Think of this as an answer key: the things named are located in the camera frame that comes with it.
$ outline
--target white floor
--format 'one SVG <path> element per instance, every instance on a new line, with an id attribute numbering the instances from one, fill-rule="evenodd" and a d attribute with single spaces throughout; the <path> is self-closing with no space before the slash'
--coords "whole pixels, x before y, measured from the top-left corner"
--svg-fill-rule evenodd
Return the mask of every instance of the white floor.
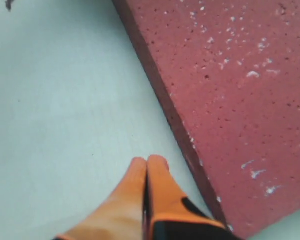
<path id="1" fill-rule="evenodd" d="M 0 240 L 49 240 L 161 154 L 207 211 L 111 0 L 0 0 Z M 254 240 L 299 240 L 300 212 Z"/>

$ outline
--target gray floor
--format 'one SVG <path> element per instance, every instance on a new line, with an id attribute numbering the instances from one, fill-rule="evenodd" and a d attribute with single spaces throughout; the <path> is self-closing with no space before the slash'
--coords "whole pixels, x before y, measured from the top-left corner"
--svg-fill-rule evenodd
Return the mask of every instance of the gray floor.
<path id="1" fill-rule="evenodd" d="M 207 211 L 111 0 L 0 0 L 0 240 L 67 230 L 150 154 Z M 300 212 L 253 239 L 300 239 Z"/>

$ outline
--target floor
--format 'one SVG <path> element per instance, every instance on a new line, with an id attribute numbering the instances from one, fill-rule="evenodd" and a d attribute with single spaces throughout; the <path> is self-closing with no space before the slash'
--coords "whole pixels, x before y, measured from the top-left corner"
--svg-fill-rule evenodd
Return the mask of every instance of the floor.
<path id="1" fill-rule="evenodd" d="M 0 240 L 48 240 L 165 156 L 208 212 L 111 0 L 0 0 Z M 252 238 L 300 239 L 300 211 Z"/>

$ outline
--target red textured surface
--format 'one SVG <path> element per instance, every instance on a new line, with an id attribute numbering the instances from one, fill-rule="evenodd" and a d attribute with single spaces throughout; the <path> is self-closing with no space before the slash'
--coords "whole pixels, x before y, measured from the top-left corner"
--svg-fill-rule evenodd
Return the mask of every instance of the red textured surface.
<path id="1" fill-rule="evenodd" d="M 214 216 L 300 209 L 300 0 L 113 0 Z"/>

